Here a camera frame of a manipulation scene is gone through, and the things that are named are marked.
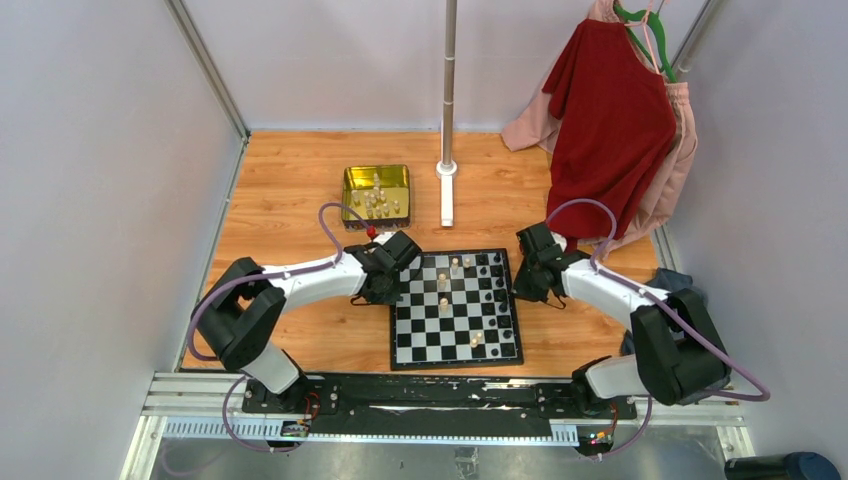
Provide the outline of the black white chessboard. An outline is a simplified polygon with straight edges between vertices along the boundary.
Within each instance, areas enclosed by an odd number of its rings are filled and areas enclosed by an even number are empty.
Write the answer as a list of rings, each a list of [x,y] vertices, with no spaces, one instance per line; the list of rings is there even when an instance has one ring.
[[[500,263],[493,262],[495,253],[502,255]],[[452,258],[460,263],[454,276]],[[463,266],[465,258],[472,261],[469,269]],[[492,275],[494,265],[503,266],[502,276]],[[489,275],[480,277],[480,267]],[[437,289],[439,273],[447,275],[445,291]],[[504,288],[495,286],[497,278],[505,280]],[[506,249],[423,252],[400,273],[400,280],[400,298],[390,307],[393,371],[524,363]],[[449,300],[447,314],[439,313],[441,298]],[[485,344],[472,349],[469,341],[477,332],[483,333]]]

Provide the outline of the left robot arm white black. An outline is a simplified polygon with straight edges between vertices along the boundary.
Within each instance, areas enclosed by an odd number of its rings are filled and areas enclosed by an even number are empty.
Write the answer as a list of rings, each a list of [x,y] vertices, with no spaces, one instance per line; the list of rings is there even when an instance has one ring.
[[[261,266],[240,258],[195,307],[191,325],[226,371],[258,381],[271,404],[293,413],[304,405],[307,389],[300,366],[271,339],[280,317],[336,297],[393,305],[400,298],[401,272],[421,252],[397,231],[300,264]]]

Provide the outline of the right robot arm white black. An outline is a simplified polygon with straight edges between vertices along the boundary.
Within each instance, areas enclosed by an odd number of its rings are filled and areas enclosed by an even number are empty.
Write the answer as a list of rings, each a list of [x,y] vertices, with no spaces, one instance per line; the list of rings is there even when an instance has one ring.
[[[632,336],[633,351],[603,357],[575,370],[571,403],[596,417],[611,399],[648,396],[667,406],[687,405],[728,385],[732,369],[700,296],[635,283],[592,260],[567,252],[545,223],[517,234],[522,262],[513,282],[516,298],[545,302],[550,296],[586,303],[618,321]]]

